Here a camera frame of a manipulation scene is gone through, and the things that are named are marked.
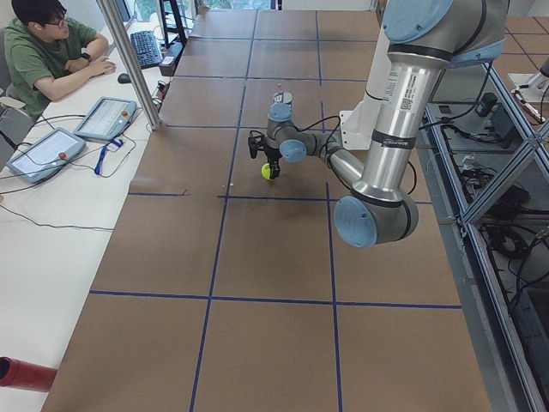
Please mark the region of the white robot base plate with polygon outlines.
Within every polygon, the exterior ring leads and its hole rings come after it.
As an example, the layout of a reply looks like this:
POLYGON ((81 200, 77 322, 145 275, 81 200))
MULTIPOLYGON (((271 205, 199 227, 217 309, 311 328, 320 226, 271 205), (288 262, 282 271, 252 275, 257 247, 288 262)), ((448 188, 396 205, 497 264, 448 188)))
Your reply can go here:
POLYGON ((368 150, 371 146, 371 128, 360 111, 340 111, 341 140, 347 150, 368 150))

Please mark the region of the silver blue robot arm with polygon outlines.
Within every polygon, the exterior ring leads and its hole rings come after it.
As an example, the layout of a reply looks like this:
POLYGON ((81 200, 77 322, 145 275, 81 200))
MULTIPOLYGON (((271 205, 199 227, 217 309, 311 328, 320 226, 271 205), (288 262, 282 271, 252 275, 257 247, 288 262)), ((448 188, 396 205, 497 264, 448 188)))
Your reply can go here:
POLYGON ((265 136, 248 139, 250 155, 263 151, 270 175, 279 159, 324 161, 350 193, 335 205, 337 233, 353 247, 405 239, 419 212, 401 182, 415 147, 426 104, 441 72, 491 62, 504 48, 505 1, 390 1, 381 28, 389 41, 388 78, 365 161, 334 137, 299 130, 281 102, 268 112, 265 136))

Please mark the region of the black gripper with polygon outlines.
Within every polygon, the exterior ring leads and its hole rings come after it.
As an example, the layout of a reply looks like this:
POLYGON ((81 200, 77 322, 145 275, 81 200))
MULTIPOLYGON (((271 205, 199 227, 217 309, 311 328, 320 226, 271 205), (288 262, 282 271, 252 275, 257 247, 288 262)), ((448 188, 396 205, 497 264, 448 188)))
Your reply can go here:
POLYGON ((280 176, 280 151, 278 148, 272 148, 269 145, 263 146, 263 151, 267 157, 268 169, 270 170, 270 178, 277 179, 280 176))

